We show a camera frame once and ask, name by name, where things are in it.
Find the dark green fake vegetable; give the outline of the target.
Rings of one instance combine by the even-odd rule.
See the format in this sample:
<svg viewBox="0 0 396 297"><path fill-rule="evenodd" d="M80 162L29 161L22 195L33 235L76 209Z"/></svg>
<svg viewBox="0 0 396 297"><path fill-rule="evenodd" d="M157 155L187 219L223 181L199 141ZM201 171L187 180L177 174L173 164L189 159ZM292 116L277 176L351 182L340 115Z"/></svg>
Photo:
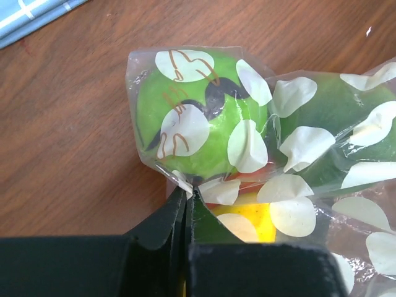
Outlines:
<svg viewBox="0 0 396 297"><path fill-rule="evenodd" d="M294 188L359 191L395 178L395 94L360 87L353 75L278 80L270 103L269 150Z"/></svg>

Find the clear polka dot zip bag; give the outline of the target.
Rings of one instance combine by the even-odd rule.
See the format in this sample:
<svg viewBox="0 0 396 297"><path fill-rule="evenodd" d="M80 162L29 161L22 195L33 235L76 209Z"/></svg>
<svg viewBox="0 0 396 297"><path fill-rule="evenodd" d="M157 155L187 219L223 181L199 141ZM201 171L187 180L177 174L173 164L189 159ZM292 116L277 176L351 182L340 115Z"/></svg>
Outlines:
<svg viewBox="0 0 396 297"><path fill-rule="evenodd" d="M275 75L239 47L141 49L126 88L183 296L395 295L395 59Z"/></svg>

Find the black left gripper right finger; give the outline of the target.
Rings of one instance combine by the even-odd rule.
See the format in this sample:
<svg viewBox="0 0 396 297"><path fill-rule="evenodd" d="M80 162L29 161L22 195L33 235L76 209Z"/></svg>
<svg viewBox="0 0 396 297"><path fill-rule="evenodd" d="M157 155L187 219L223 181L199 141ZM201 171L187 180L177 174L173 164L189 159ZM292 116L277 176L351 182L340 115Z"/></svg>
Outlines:
<svg viewBox="0 0 396 297"><path fill-rule="evenodd" d="M201 201L198 188L187 201ZM346 296L336 260L301 243L194 245L185 296Z"/></svg>

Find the yellow fake pepper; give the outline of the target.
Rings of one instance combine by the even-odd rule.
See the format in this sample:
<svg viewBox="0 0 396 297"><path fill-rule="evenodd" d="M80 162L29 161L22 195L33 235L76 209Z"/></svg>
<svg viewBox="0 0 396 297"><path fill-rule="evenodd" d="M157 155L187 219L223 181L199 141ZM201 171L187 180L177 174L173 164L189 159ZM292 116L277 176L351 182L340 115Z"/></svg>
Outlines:
<svg viewBox="0 0 396 297"><path fill-rule="evenodd" d="M187 203L186 257L189 257L189 251L197 244L273 243L276 234L269 216L269 204Z"/></svg>

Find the green fake apple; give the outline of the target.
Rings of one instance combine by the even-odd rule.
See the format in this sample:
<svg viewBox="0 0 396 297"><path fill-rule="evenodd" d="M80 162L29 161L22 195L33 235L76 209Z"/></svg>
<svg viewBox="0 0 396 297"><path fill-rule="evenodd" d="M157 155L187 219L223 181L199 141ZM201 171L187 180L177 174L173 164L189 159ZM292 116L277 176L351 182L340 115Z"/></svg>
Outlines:
<svg viewBox="0 0 396 297"><path fill-rule="evenodd" d="M139 155L148 166L188 178L256 172L269 160L271 97L243 58L214 49L159 51L137 92Z"/></svg>

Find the blue checked placemat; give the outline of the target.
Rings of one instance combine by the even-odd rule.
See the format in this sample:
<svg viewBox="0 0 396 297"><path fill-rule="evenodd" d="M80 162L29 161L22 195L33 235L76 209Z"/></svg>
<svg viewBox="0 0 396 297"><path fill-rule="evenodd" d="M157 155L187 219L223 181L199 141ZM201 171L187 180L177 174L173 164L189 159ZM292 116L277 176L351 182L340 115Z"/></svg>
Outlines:
<svg viewBox="0 0 396 297"><path fill-rule="evenodd" d="M84 3L86 0L1 0L1 49Z"/></svg>

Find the pink fake peach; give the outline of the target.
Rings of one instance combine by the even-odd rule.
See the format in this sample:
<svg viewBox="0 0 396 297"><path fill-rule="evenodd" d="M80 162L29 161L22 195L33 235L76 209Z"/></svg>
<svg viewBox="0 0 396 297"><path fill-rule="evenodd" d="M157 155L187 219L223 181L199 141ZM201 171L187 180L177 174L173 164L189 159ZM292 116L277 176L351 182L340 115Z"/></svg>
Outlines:
<svg viewBox="0 0 396 297"><path fill-rule="evenodd" d="M199 186L203 201L209 206L253 204L257 199L242 198L258 190L277 172L275 162L253 173L235 172L226 177L210 180Z"/></svg>

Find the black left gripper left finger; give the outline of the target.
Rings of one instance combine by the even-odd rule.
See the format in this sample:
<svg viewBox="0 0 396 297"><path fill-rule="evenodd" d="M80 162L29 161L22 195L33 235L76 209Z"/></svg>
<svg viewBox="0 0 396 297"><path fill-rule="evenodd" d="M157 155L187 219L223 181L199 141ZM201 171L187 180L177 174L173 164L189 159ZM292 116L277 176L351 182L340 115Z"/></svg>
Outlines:
<svg viewBox="0 0 396 297"><path fill-rule="evenodd" d="M1 239L2 296L181 296L186 195L122 235Z"/></svg>

